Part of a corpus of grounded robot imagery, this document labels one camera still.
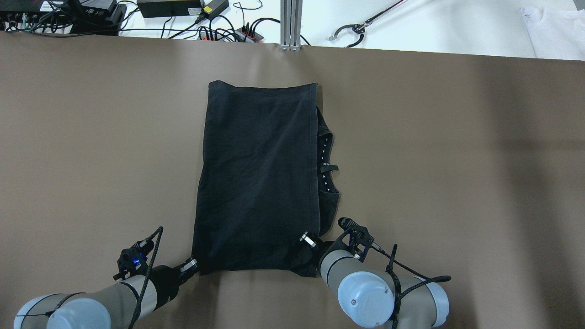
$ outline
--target black box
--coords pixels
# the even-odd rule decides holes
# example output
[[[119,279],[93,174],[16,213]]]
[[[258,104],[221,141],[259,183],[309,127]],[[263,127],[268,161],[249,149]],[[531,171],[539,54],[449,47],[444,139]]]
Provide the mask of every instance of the black box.
[[[138,8],[144,18],[170,16],[198,16],[201,0],[138,0]]]

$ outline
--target brown table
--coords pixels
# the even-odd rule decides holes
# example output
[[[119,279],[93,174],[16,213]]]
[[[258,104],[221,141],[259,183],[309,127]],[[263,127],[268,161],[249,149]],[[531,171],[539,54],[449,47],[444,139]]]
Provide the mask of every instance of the brown table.
[[[214,80],[319,83],[338,217],[453,276],[444,328],[585,326],[584,62],[0,33],[0,78],[2,328],[112,284],[159,225],[157,263],[189,256]],[[357,325],[320,279],[258,270],[197,277],[136,327]]]

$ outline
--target white sticker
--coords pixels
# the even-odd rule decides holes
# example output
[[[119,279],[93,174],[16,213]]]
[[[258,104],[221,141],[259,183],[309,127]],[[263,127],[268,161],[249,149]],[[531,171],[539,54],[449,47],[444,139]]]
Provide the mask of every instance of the white sticker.
[[[63,4],[63,1],[51,1],[51,3],[49,3],[48,1],[43,1],[43,4],[41,5],[39,11],[40,12],[52,12],[53,10],[57,9],[57,6],[60,6],[62,4]]]
[[[189,15],[199,15],[201,14],[201,8],[187,8]]]

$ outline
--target black garment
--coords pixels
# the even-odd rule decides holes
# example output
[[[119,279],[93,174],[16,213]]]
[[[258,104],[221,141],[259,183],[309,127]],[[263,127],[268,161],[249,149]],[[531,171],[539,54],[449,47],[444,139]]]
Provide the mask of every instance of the black garment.
[[[324,234],[335,215],[332,138],[316,84],[209,84],[192,250],[202,275],[282,269],[316,276],[299,238]]]

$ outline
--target white cloth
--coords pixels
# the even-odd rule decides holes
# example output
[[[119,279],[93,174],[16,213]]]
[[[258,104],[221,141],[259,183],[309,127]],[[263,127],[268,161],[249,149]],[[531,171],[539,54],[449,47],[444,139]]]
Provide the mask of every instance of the white cloth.
[[[521,8],[536,58],[585,60],[585,9]]]

